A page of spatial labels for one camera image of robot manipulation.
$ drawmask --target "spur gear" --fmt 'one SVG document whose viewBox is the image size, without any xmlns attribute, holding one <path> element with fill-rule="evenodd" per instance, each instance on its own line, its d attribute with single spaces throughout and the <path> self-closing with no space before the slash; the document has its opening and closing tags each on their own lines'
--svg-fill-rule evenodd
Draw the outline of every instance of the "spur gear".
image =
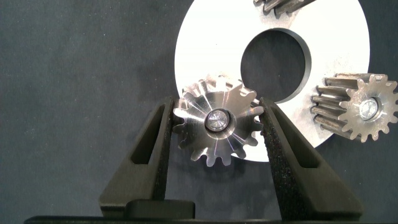
<svg viewBox="0 0 398 224">
<path fill-rule="evenodd" d="M 183 139 L 178 147 L 193 151 L 193 161 L 205 155 L 209 167 L 217 157 L 226 166 L 233 153 L 245 158 L 243 146 L 256 146 L 252 133 L 262 130 L 262 124 L 254 118 L 264 108 L 251 106 L 255 98 L 256 92 L 243 87 L 242 81 L 222 75 L 207 76 L 184 88 L 183 98 L 174 108 L 174 115 L 183 120 L 173 128 Z"/>
<path fill-rule="evenodd" d="M 318 105 L 311 109 L 322 128 L 366 142 L 369 135 L 376 141 L 379 131 L 389 132 L 388 123 L 398 122 L 397 82 L 387 75 L 342 73 L 325 83 L 318 86 L 321 95 L 312 97 Z"/>
</svg>

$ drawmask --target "helical gear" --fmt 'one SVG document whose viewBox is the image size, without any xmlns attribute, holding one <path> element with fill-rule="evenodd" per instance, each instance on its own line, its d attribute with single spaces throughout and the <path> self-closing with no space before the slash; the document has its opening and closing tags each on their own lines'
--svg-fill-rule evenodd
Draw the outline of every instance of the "helical gear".
<svg viewBox="0 0 398 224">
<path fill-rule="evenodd" d="M 366 142 L 369 135 L 379 138 L 379 131 L 389 132 L 389 123 L 398 122 L 397 82 L 381 74 L 337 74 L 318 86 L 320 96 L 312 100 L 318 105 L 311 111 L 324 129 L 349 139 Z"/>
<path fill-rule="evenodd" d="M 174 115 L 183 120 L 173 128 L 183 139 L 179 148 L 193 151 L 193 161 L 205 155 L 207 166 L 213 166 L 217 157 L 230 165 L 233 153 L 245 158 L 243 146 L 256 146 L 252 133 L 262 130 L 254 118 L 264 108 L 251 106 L 255 98 L 256 92 L 243 87 L 242 81 L 222 75 L 184 88 L 174 108 Z"/>
</svg>

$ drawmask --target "shiny metal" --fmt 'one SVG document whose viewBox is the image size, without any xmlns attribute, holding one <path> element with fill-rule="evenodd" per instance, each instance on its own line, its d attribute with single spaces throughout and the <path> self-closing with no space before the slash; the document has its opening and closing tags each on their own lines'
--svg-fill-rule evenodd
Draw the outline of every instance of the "shiny metal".
<svg viewBox="0 0 398 224">
<path fill-rule="evenodd" d="M 223 110 L 213 110 L 207 115 L 206 128 L 210 131 L 222 131 L 229 124 L 229 113 Z"/>
<path fill-rule="evenodd" d="M 318 103 L 311 111 L 321 127 L 349 139 L 366 142 L 371 135 L 378 140 L 379 131 L 389 132 L 388 124 L 398 122 L 397 82 L 387 75 L 342 73 L 326 78 L 328 86 L 319 86 Z"/>
<path fill-rule="evenodd" d="M 173 128 L 183 137 L 179 148 L 193 151 L 193 161 L 205 155 L 207 166 L 213 166 L 217 157 L 226 166 L 232 154 L 245 158 L 243 146 L 256 146 L 252 133 L 262 130 L 254 118 L 264 109 L 251 107 L 255 98 L 256 92 L 241 81 L 223 76 L 207 76 L 186 87 L 174 109 L 174 115 L 183 119 Z"/>
<path fill-rule="evenodd" d="M 362 120 L 367 121 L 374 117 L 379 110 L 377 101 L 374 98 L 369 98 L 362 101 L 359 106 L 359 115 L 361 115 Z"/>
<path fill-rule="evenodd" d="M 209 73 L 240 80 L 246 47 L 260 33 L 279 30 L 294 37 L 305 56 L 305 72 L 298 88 L 277 102 L 288 118 L 317 147 L 333 133 L 313 122 L 311 96 L 323 79 L 341 72 L 368 72 L 369 34 L 357 0 L 319 0 L 291 14 L 264 14 L 264 2 L 247 0 L 195 0 L 178 35 L 175 49 L 175 81 L 183 87 Z M 255 133 L 255 138 L 264 138 Z M 268 161 L 264 144 L 244 146 L 247 160 Z"/>
</svg>

